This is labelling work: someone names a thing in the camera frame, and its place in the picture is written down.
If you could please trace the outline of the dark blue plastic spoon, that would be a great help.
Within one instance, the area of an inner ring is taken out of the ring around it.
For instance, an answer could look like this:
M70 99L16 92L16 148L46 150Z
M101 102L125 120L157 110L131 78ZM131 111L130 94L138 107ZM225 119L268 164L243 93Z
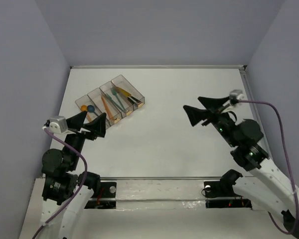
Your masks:
M88 105L87 106L87 110L88 110L88 112L89 113L92 113L92 114L94 114L95 116L99 116L97 113L96 113L96 111L95 111L95 107L93 106L93 105Z

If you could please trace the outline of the yellow plastic spoon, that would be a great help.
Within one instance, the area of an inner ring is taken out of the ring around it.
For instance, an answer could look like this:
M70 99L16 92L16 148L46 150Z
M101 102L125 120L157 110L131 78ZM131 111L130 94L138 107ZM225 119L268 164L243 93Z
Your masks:
M92 120L91 120L91 118L90 118L90 116L89 116L89 114L88 114L87 106L86 106L86 105L82 105L80 109L81 109L82 112L86 112L86 118L87 118L87 120L88 120L89 122L91 122Z

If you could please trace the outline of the teal chopstick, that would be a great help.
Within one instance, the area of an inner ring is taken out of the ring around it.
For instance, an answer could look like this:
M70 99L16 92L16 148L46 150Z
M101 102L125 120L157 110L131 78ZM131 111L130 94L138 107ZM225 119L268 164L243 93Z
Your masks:
M120 111L125 112L124 109L122 109L113 99L112 97L106 93L106 96L109 98L109 100L112 102L113 105L115 105Z

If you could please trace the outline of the teal plastic fork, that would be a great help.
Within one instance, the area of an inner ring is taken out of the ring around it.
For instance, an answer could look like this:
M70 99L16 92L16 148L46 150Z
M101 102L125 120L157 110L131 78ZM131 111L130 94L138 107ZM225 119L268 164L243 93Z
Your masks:
M117 102L119 103L119 107L120 107L121 111L124 112L124 111L125 111L124 105L123 105L123 103L121 102L121 100L119 99L119 97L118 97L118 93L117 93L117 91L115 90L115 88L111 88L111 92L112 92L112 94L116 97Z

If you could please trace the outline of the gold knife dark handle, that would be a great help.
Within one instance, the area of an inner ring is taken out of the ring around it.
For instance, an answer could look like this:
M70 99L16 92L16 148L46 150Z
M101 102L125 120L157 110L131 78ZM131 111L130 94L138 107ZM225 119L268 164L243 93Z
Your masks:
M128 99L131 104L138 104L139 100L132 96L131 93L125 91L124 89L117 87L117 89Z

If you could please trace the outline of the orange plastic knife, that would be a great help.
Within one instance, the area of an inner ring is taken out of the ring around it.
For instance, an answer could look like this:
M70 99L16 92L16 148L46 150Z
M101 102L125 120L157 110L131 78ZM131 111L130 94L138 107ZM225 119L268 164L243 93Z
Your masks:
M130 97L132 94L127 92L126 90L120 88L120 87L116 87L116 90L118 90L120 93L122 93L126 98Z

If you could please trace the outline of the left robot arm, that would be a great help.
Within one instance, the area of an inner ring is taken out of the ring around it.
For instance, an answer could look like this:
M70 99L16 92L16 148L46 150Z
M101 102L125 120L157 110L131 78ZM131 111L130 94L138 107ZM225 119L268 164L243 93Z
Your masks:
M86 116L82 111L68 119L51 117L42 128L63 148L51 148L42 156L45 181L35 239L70 239L87 202L100 192L100 175L88 172L82 149L86 140L105 137L107 115L101 113L89 123L85 123Z

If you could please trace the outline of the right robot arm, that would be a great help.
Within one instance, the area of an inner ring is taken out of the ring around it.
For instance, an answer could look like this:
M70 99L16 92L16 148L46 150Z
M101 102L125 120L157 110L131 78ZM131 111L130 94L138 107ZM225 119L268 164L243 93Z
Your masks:
M285 175L259 146L264 137L259 124L253 119L237 123L236 117L229 116L246 100L241 95L218 99L199 97L198 100L204 109L183 106L191 125L213 125L233 148L230 154L234 161L266 186L265 189L258 187L231 169L219 180L219 193L245 197L256 203L268 212L272 221L280 220L284 225L280 230L283 234L299 239L299 187L295 184L290 161L286 161L289 174Z

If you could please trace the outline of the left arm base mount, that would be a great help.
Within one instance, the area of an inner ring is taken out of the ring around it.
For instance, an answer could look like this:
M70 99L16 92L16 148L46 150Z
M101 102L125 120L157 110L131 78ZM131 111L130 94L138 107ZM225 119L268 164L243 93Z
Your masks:
M117 183L114 181L102 181L99 192L94 193L87 202L85 209L115 209L116 208Z

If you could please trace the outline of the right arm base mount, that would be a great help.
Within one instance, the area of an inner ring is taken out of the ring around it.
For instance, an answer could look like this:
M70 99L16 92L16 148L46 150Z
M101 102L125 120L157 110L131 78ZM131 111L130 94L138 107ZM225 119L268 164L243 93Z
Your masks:
M205 181L201 194L205 198L207 209L252 209L249 199L235 194L232 189L223 189L220 181Z

